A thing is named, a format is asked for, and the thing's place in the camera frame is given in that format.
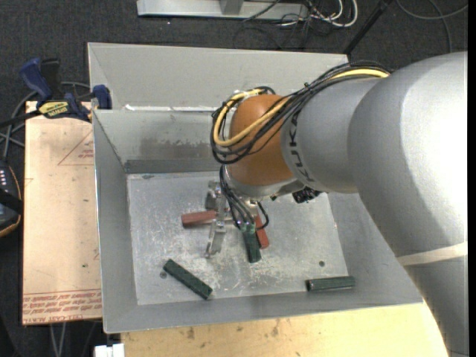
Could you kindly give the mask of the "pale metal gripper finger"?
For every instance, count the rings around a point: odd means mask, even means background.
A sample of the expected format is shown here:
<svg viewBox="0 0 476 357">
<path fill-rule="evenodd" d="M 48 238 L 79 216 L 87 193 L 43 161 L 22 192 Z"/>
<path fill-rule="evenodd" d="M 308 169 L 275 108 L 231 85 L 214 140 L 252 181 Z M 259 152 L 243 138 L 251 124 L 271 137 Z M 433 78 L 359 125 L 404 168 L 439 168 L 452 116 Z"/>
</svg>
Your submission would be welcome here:
<svg viewBox="0 0 476 357">
<path fill-rule="evenodd" d="M 205 249 L 205 257 L 211 258 L 218 253 L 219 246 L 219 228 L 216 222 L 212 222 L 210 225 L 210 233 L 208 237 L 207 247 Z"/>
<path fill-rule="evenodd" d="M 224 222 L 217 222 L 214 235 L 214 253 L 222 250 L 222 244 L 226 236 L 226 226 Z"/>
</svg>

